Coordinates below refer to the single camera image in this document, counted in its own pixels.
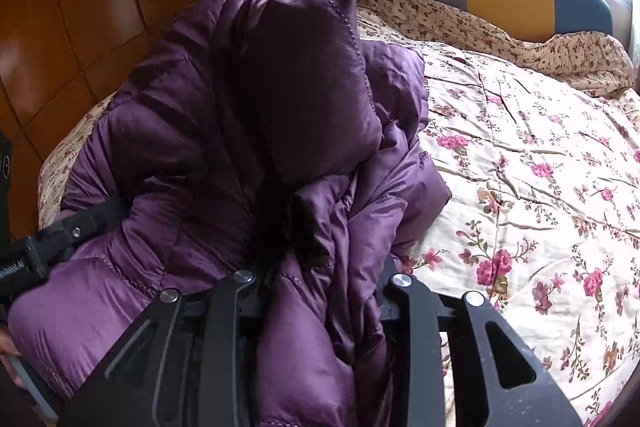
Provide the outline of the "person's left hand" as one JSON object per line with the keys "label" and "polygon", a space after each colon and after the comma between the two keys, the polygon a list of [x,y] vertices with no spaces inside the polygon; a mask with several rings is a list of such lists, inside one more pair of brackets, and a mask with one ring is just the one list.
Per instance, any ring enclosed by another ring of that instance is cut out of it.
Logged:
{"label": "person's left hand", "polygon": [[17,385],[17,387],[24,389],[25,386],[20,375],[15,372],[15,369],[9,361],[9,357],[19,358],[21,353],[16,349],[10,336],[9,329],[4,324],[0,325],[0,355],[1,363],[6,369],[6,373],[8,373],[12,383]]}

